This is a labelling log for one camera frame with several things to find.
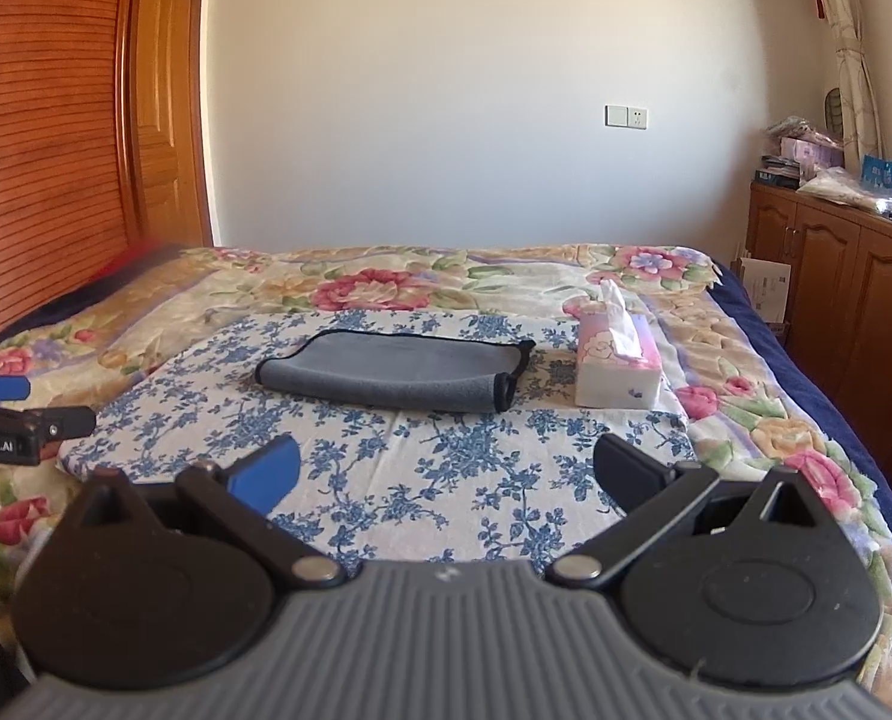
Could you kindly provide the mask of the purple and grey towel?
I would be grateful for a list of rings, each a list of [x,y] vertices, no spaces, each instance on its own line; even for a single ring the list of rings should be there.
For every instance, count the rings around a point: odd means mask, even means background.
[[[254,379],[285,395],[400,411],[503,413],[535,343],[325,330]]]

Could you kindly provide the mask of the floral bed blanket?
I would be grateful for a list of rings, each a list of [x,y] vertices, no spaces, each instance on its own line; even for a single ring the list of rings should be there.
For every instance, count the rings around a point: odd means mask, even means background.
[[[646,317],[661,390],[686,413],[697,460],[732,479],[801,470],[855,544],[884,608],[861,682],[892,709],[892,530],[878,485],[788,395],[739,323],[711,297],[723,265],[688,247],[573,244],[542,249],[319,249],[264,254],[189,249],[145,270],[92,281],[0,335],[0,376],[25,376],[32,406],[101,411],[167,361],[254,316],[472,312],[568,317],[613,281]],[[52,452],[0,466],[0,639],[21,571],[55,527],[80,476]]]

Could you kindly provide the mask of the blue floral white cloth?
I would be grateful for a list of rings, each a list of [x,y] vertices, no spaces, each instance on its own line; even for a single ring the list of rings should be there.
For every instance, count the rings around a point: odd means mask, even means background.
[[[254,379],[324,330],[415,333],[534,346],[501,415],[427,415],[270,394]],[[137,483],[220,465],[279,436],[298,442],[300,479],[272,520],[345,566],[364,559],[526,559],[544,567],[617,522],[592,449],[615,434],[672,465],[692,457],[671,390],[649,411],[585,410],[574,401],[578,325],[568,317],[364,312],[238,320],[165,362],[99,413],[93,436],[60,466],[86,476],[117,466]]]

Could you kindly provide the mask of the pink floral tissue box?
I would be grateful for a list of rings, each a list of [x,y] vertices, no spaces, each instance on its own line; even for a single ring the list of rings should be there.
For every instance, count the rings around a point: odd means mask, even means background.
[[[646,317],[631,312],[613,281],[579,309],[574,403],[591,410],[652,410],[663,363]]]

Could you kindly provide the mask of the navy blue bed sheet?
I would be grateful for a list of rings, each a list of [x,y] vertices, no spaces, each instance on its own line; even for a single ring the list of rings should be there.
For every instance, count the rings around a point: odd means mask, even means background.
[[[824,433],[838,440],[846,450],[846,455],[856,461],[860,470],[871,476],[878,485],[876,497],[885,515],[885,522],[892,530],[892,489],[884,473],[879,470],[874,458],[869,455],[866,447],[853,433],[850,424],[840,415],[840,411],[833,406],[832,401],[794,364],[768,325],[760,319],[750,304],[741,280],[723,266],[720,284],[711,288],[711,297],[732,320],[739,323],[739,327],[752,343],[752,348],[757,351],[760,358],[765,359],[768,369],[777,378],[780,387],[817,421]]]

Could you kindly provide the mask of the red pillow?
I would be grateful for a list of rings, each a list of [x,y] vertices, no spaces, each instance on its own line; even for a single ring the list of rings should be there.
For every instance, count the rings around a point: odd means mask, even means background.
[[[124,250],[122,254],[112,257],[106,265],[101,266],[89,279],[98,281],[101,278],[112,277],[112,275],[127,271],[129,268],[138,268],[138,270],[143,271],[149,266],[156,265],[156,263],[176,259],[181,252],[182,247],[179,244],[174,244],[174,242],[148,239],[148,241],[138,242],[138,244]]]

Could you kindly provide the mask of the white paper bag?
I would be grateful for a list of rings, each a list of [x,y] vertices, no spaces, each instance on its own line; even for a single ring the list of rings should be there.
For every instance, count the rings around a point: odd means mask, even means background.
[[[788,307],[791,266],[788,263],[743,257],[739,260],[741,281],[750,304],[765,323],[782,325]]]

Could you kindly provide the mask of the wooden cabinet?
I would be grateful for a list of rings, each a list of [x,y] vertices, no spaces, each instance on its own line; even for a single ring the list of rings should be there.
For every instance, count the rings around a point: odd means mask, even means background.
[[[892,220],[754,184],[746,245],[791,266],[786,351],[892,483]]]

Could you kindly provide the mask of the black box on cabinet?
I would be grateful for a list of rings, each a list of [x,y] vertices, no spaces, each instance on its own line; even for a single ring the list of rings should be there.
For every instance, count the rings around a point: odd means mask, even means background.
[[[771,171],[771,169],[757,169],[754,172],[754,181],[768,187],[789,188],[789,190],[798,190],[801,185],[798,172]]]

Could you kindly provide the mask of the wooden slatted headboard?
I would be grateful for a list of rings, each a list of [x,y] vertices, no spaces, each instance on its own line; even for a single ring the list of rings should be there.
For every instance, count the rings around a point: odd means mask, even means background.
[[[0,0],[0,332],[137,234],[122,167],[128,0]]]

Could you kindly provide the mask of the wooden door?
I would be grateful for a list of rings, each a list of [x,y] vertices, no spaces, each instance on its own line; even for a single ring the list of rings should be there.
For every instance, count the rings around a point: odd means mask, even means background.
[[[143,234],[200,247],[213,242],[200,110],[202,0],[132,0],[128,130]]]

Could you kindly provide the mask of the clear plastic bag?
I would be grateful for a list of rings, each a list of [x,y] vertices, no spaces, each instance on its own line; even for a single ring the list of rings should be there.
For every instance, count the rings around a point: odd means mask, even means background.
[[[816,174],[798,188],[798,192],[812,199],[851,206],[867,213],[892,213],[892,192],[882,188],[864,188],[843,167],[819,167]]]

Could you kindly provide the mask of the pink box on cabinet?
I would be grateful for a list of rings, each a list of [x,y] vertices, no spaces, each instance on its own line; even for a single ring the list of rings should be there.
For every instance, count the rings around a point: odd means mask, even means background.
[[[801,171],[814,171],[817,167],[843,167],[845,153],[837,145],[816,143],[803,138],[783,137],[780,153],[785,160],[793,160],[801,166]]]

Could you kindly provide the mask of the blue box on cabinet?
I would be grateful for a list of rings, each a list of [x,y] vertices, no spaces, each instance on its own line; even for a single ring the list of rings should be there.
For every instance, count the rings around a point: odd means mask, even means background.
[[[861,183],[867,188],[892,190],[892,161],[865,154],[861,163]]]

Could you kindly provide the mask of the patterned beige curtain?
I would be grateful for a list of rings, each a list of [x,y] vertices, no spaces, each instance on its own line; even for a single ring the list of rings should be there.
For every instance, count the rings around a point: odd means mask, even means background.
[[[832,31],[843,110],[846,167],[860,172],[864,156],[882,154],[876,93],[863,39],[861,0],[821,0]]]

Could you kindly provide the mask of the white wall switch socket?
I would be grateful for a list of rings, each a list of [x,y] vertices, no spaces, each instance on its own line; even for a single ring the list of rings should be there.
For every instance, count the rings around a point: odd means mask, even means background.
[[[606,125],[613,128],[633,128],[646,130],[649,114],[644,107],[619,106],[609,104],[606,107]]]

